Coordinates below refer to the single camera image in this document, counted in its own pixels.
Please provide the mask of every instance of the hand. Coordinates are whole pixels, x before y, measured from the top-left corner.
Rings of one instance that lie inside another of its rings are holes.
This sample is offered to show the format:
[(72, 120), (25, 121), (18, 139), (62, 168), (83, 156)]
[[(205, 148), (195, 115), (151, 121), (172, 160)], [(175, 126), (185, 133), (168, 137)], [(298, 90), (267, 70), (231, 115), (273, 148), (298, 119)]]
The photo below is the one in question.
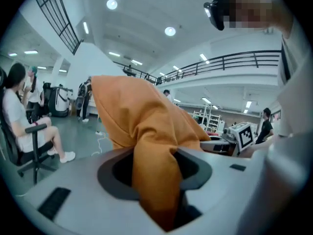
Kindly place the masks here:
[(26, 86), (26, 87), (25, 87), (25, 89), (24, 89), (24, 92), (26, 92), (26, 93), (27, 93), (27, 92), (30, 92), (30, 91), (31, 91), (31, 87)]

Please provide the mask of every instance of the black strap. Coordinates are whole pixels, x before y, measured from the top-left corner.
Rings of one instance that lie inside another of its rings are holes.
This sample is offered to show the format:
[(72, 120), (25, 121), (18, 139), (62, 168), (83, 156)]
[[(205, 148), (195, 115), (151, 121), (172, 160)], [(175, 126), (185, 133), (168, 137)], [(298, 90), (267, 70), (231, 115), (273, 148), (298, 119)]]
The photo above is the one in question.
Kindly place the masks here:
[(290, 79), (290, 72), (289, 72), (289, 68), (288, 68), (288, 63), (287, 63), (287, 59), (286, 59), (286, 53), (285, 53), (284, 45), (282, 45), (282, 61), (283, 61), (283, 65), (284, 65), (286, 81), (288, 81)]

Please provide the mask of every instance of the glass railing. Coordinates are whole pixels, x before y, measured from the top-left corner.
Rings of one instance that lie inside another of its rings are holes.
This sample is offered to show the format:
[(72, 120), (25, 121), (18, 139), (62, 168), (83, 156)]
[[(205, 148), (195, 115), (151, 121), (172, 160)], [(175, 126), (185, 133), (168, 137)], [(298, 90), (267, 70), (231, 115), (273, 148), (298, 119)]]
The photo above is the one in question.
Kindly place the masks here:
[(117, 64), (117, 66), (120, 67), (127, 76), (142, 78), (142, 79), (149, 81), (150, 83), (152, 83), (154, 85), (157, 82), (157, 78), (155, 76), (149, 75), (148, 73), (145, 73), (141, 70), (138, 70), (136, 68), (133, 68), (133, 67), (130, 67), (127, 65), (123, 65), (123, 64), (118, 63), (118, 62), (114, 62), (114, 63)]
[(67, 15), (62, 0), (36, 0), (52, 28), (68, 49), (75, 54), (80, 43)]
[(239, 52), (230, 55), (219, 56), (207, 61), (197, 62), (172, 71), (165, 76), (156, 79), (156, 85), (171, 82), (178, 79), (196, 76), (211, 71), (251, 67), (261, 69), (263, 67), (277, 67), (280, 58), (280, 50), (258, 50)]

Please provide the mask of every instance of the gray floor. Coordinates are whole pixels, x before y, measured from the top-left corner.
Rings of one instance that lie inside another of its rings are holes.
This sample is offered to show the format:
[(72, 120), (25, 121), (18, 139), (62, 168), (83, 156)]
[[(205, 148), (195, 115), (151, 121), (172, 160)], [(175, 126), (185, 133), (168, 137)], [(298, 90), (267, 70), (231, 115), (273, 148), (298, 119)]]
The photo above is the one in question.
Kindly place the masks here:
[[(108, 139), (108, 134), (99, 136), (95, 133), (96, 131), (106, 133), (104, 126), (97, 120), (97, 117), (89, 117), (88, 123), (82, 123), (76, 117), (52, 117), (51, 120), (52, 125), (59, 128), (64, 150), (74, 151), (76, 153), (75, 159), (89, 157), (100, 152), (99, 145), (102, 152), (112, 150), (112, 143)], [(3, 155), (0, 154), (0, 172), (4, 176), (12, 194), (24, 195), (33, 186), (33, 171), (26, 172), (23, 178), (17, 174), (19, 167), (13, 165), (8, 159), (2, 133), (0, 146), (5, 156), (4, 159)], [(62, 166), (58, 155), (54, 159), (47, 159), (44, 164), (55, 169)], [(49, 176), (50, 173), (52, 172), (39, 169), (38, 182)]]

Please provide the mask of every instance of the orange fabric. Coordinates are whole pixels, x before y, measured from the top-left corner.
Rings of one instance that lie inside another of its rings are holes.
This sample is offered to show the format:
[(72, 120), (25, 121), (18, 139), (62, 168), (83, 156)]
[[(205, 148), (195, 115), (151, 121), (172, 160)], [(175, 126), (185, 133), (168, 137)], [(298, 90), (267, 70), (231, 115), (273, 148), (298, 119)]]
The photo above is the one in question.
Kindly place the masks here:
[(94, 76), (94, 101), (114, 149), (134, 146), (133, 187), (164, 230), (173, 227), (182, 180), (178, 146), (201, 150), (210, 137), (151, 83), (127, 76)]

